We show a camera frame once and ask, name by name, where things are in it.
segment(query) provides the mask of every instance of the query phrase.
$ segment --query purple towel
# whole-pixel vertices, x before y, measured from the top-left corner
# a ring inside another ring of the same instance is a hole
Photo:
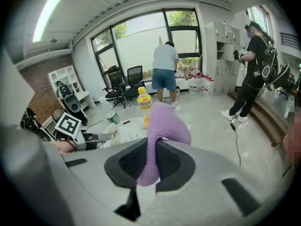
[[[138,185],[149,186],[159,179],[155,146],[156,141],[163,137],[168,140],[191,144],[191,135],[184,122],[174,113],[170,105],[158,102],[153,105],[150,115],[147,129],[147,162],[137,180]]]

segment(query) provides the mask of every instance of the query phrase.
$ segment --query plastic bottle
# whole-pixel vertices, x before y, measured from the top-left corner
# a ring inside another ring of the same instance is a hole
[[[198,79],[193,77],[189,80],[188,92],[191,95],[196,95],[198,93]]]
[[[198,92],[200,94],[203,93],[203,89],[204,89],[204,83],[206,82],[206,77],[202,77],[200,78],[200,81],[199,81],[199,89],[198,89]]]
[[[109,102],[107,102],[104,96],[99,98],[99,102],[102,105],[103,112],[105,113],[105,118],[108,120],[108,122],[118,124],[120,122],[120,118],[117,112],[114,110],[113,106]]]
[[[214,80],[208,81],[208,95],[213,96],[214,91]]]
[[[145,87],[139,87],[138,92],[137,102],[144,118],[144,126],[148,128],[151,116],[151,96],[145,92]]]
[[[208,85],[209,85],[209,77],[206,78],[206,81],[204,82],[204,87],[203,87],[203,97],[207,97],[208,96]]]

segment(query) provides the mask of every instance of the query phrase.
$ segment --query ceiling light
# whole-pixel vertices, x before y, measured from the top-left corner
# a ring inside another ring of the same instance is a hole
[[[32,42],[38,42],[41,40],[47,21],[50,18],[51,13],[55,9],[59,1],[60,0],[47,0],[38,19],[37,26],[33,34]]]

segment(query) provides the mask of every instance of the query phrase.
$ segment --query white sneaker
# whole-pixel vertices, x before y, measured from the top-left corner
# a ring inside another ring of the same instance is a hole
[[[171,103],[171,107],[172,107],[172,108],[176,108],[177,105],[178,105],[178,101],[177,101],[177,100],[176,100],[175,102],[172,102],[172,103]]]
[[[235,118],[233,115],[229,115],[229,110],[221,111],[221,115],[222,115],[222,117],[226,118],[229,121],[231,121]]]
[[[246,119],[246,117],[241,117],[240,115],[237,117],[237,120],[242,123],[244,120]]]

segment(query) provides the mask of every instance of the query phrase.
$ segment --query black backpack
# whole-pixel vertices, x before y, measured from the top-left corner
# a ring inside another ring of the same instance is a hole
[[[277,49],[275,49],[265,37],[260,36],[267,46],[265,50],[264,59],[262,66],[259,68],[261,78],[268,83],[272,81],[278,75],[278,60],[277,60]]]

